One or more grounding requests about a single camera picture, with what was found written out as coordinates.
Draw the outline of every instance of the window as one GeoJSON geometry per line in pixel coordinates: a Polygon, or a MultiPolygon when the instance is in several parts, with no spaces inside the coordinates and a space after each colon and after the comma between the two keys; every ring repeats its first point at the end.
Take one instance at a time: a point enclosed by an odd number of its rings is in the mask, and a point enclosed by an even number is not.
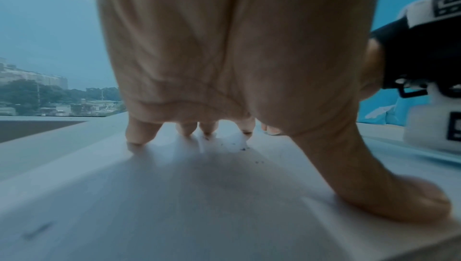
{"type": "Polygon", "coordinates": [[[126,110],[96,0],[0,0],[0,115],[108,116],[126,110]]]}

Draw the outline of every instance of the blue wall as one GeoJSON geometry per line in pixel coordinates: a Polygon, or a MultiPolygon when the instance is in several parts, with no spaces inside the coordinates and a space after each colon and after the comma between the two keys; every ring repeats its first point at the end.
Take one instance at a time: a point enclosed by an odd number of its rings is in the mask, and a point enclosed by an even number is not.
{"type": "MultiPolygon", "coordinates": [[[[394,21],[401,9],[413,1],[415,0],[378,0],[373,29],[394,21]]],[[[410,107],[427,103],[427,96],[402,99],[396,90],[381,90],[375,96],[361,102],[358,121],[403,126],[410,107]]]]}

